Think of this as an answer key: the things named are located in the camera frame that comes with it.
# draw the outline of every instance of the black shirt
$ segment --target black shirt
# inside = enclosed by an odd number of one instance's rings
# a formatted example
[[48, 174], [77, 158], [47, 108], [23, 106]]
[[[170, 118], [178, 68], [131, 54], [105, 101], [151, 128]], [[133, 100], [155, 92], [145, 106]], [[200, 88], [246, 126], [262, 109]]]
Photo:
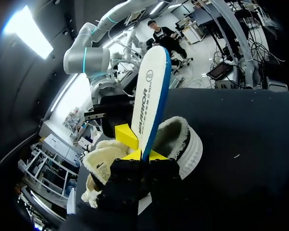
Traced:
[[168, 27], [160, 27], [160, 31], [154, 31], [153, 37], [156, 42], [160, 43], [160, 45], [167, 50], [171, 50], [173, 46], [177, 46], [178, 42], [170, 37], [171, 34], [174, 34], [172, 30]]

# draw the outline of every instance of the ceiling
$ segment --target ceiling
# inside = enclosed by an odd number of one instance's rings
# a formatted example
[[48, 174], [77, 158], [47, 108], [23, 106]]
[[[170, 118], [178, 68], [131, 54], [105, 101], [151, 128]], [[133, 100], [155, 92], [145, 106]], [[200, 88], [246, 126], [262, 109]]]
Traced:
[[[3, 5], [0, 27], [26, 3], [11, 1]], [[17, 35], [0, 35], [0, 160], [23, 140], [35, 134], [55, 96], [69, 75], [63, 71], [63, 56], [85, 22], [97, 24], [107, 11], [123, 0], [39, 0], [27, 5], [39, 29], [50, 42], [53, 51], [39, 57]], [[143, 18], [156, 6], [147, 8]], [[124, 20], [112, 30], [124, 29]], [[95, 46], [105, 43], [105, 36]]]

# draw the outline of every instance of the fluorescent light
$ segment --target fluorescent light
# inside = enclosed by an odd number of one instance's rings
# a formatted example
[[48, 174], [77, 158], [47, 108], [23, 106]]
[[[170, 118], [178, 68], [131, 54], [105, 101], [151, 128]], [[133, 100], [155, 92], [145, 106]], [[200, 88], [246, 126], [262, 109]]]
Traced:
[[57, 104], [59, 103], [60, 99], [62, 98], [62, 96], [64, 95], [64, 93], [66, 92], [66, 90], [68, 89], [68, 87], [72, 84], [72, 82], [75, 80], [75, 78], [78, 76], [78, 74], [75, 74], [70, 81], [66, 84], [66, 86], [64, 87], [64, 89], [62, 90], [62, 92], [60, 93], [60, 95], [58, 96], [58, 98], [56, 99], [56, 101], [54, 102], [52, 108], [50, 109], [50, 112], [53, 112], [54, 109], [56, 108]]
[[53, 47], [34, 22], [28, 6], [12, 16], [4, 28], [4, 32], [16, 33], [25, 44], [43, 59], [46, 59], [53, 50]]
[[124, 32], [122, 32], [121, 34], [115, 36], [115, 37], [113, 38], [113, 40], [108, 41], [108, 42], [103, 46], [103, 48], [109, 47], [109, 46], [110, 46], [111, 44], [113, 44], [118, 38], [122, 37], [123, 34], [124, 34]]
[[171, 8], [174, 8], [174, 7], [178, 7], [178, 6], [181, 6], [181, 5], [182, 5], [182, 3], [180, 3], [180, 4], [175, 4], [175, 5], [171, 5], [171, 6], [168, 7], [168, 9], [171, 9]]
[[151, 11], [151, 13], [150, 14], [154, 14], [155, 13], [155, 11], [157, 11], [158, 10], [158, 8], [159, 7], [161, 7], [161, 5], [163, 4], [164, 2], [162, 1], [162, 2], [160, 2], [154, 9], [153, 9], [153, 11]]

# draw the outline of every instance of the black work surface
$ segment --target black work surface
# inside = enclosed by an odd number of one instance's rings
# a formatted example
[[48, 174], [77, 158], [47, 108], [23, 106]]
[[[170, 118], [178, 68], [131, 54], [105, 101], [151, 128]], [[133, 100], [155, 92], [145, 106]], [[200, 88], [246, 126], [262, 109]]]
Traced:
[[[182, 189], [194, 208], [191, 227], [289, 225], [289, 92], [171, 89], [164, 119], [173, 116], [186, 118], [203, 143], [202, 158]], [[138, 217], [140, 230], [152, 229], [151, 215], [150, 205]]]

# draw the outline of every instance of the blue insole edge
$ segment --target blue insole edge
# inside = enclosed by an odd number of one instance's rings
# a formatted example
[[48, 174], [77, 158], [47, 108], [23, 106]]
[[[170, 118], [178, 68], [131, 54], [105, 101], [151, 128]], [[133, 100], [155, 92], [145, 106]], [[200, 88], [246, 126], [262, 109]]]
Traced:
[[167, 96], [168, 96], [168, 90], [169, 90], [169, 85], [170, 85], [170, 77], [171, 77], [171, 59], [168, 51], [164, 48], [166, 52], [166, 69], [165, 69], [165, 74], [164, 74], [164, 79], [163, 79], [163, 84], [162, 84], [162, 90], [160, 92], [160, 98], [158, 102], [158, 109], [155, 114], [155, 119], [154, 123], [149, 135], [148, 142], [146, 144], [146, 147], [144, 149], [144, 152], [142, 154], [142, 159], [144, 161], [147, 161], [147, 159], [150, 156], [150, 152], [152, 149], [152, 145], [154, 143], [156, 133], [158, 131], [158, 127], [161, 123], [162, 117], [163, 117], [163, 112], [164, 112], [164, 107], [166, 104]]

